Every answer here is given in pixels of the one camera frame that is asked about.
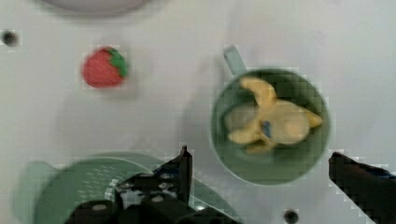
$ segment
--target strawberry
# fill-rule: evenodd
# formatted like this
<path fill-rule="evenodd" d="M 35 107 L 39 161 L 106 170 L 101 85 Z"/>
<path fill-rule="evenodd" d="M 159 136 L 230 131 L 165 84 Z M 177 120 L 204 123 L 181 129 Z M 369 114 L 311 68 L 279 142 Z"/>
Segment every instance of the strawberry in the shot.
<path fill-rule="evenodd" d="M 111 47 L 94 52 L 82 67 L 84 80 L 95 88 L 119 86 L 127 75 L 125 59 Z"/>

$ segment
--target green mug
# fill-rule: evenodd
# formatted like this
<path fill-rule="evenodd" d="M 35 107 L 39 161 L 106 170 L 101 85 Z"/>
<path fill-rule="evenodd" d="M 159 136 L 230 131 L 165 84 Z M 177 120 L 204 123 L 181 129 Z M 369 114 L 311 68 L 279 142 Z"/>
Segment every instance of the green mug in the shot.
<path fill-rule="evenodd" d="M 218 96 L 211 111 L 210 141 L 224 166 L 237 177 L 258 185 L 279 185 L 293 181 L 307 173 L 322 156 L 331 131 L 330 115 L 318 90 L 299 75 L 279 69 L 247 70 L 234 46 L 224 51 L 224 59 L 234 78 Z M 248 155 L 245 146 L 228 139 L 224 118 L 236 106 L 254 105 L 254 95 L 239 84 L 241 77 L 259 77 L 276 90 L 279 99 L 293 102 L 321 116 L 322 124 L 311 130 L 304 141 L 279 145 L 270 153 Z"/>

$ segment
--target white surface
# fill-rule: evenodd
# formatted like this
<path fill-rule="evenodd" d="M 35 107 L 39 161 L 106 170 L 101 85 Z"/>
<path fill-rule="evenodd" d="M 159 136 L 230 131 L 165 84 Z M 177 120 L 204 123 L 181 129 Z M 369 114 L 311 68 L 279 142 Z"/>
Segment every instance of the white surface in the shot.
<path fill-rule="evenodd" d="M 209 107 L 230 76 L 221 52 L 239 45 L 248 66 L 293 67 L 319 86 L 332 111 L 330 149 L 395 171 L 396 3 L 243 2 L 152 0 L 118 17 L 93 18 L 36 0 L 0 0 L 0 29 L 21 37 L 15 49 L 0 46 L 2 222 L 16 222 L 11 193 L 28 161 L 61 167 L 109 150 L 167 160 L 187 143 L 195 177 L 247 223 L 282 223 L 288 208 L 299 209 L 301 223 L 366 223 L 329 187 L 330 151 L 282 187 L 249 186 L 226 173 L 209 149 Z M 81 82 L 80 62 L 97 45 L 120 46 L 132 63 L 121 90 L 93 91 Z"/>

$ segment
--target strainer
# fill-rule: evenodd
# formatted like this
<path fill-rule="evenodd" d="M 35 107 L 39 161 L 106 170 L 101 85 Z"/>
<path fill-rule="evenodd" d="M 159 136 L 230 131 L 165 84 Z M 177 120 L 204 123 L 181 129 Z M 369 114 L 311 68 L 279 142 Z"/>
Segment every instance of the strainer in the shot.
<path fill-rule="evenodd" d="M 15 194 L 15 216 L 23 224 L 64 224 L 78 205 L 114 201 L 118 183 L 162 164 L 163 161 L 134 153 L 102 154 L 62 170 L 34 162 L 24 172 Z M 238 219 L 230 205 L 197 180 L 192 180 L 189 206 L 197 209 L 211 206 Z"/>

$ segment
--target strawberry leaves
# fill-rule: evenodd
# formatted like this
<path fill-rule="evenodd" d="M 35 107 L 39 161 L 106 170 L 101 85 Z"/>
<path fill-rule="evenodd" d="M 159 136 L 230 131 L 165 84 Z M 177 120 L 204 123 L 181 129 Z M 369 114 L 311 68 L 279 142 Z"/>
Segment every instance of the strawberry leaves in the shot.
<path fill-rule="evenodd" d="M 107 52 L 111 54 L 110 64 L 119 69 L 121 77 L 127 77 L 128 67 L 122 55 L 116 49 L 107 49 Z"/>

